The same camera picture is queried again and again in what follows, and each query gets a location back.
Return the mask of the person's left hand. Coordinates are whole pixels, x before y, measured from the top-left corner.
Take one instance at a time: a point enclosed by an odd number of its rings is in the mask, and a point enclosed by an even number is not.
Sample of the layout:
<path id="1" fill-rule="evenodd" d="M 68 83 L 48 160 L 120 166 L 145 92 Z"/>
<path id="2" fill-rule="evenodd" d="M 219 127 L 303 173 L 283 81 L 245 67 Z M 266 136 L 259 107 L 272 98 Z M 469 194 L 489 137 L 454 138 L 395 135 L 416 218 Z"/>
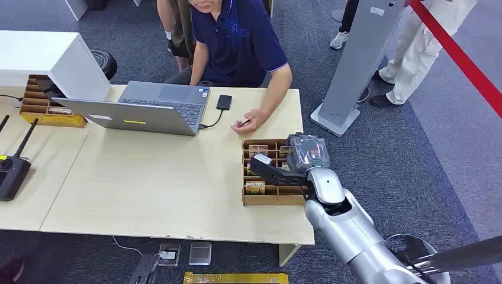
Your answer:
<path id="1" fill-rule="evenodd" d="M 254 133 L 259 127 L 267 122 L 270 113 L 263 109 L 253 109 L 245 113 L 244 121 L 236 121 L 230 128 L 239 135 Z"/>

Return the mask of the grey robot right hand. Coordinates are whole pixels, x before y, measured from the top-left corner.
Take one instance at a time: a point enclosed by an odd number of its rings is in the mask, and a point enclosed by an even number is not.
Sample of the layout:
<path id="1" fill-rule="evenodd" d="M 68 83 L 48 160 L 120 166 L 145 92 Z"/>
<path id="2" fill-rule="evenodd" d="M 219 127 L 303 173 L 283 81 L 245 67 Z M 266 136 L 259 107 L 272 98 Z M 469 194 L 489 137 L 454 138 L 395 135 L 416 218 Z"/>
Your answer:
<path id="1" fill-rule="evenodd" d="M 291 148 L 287 163 L 291 172 L 305 173 L 312 167 L 330 167 L 325 139 L 303 133 L 290 134 L 286 146 Z"/>

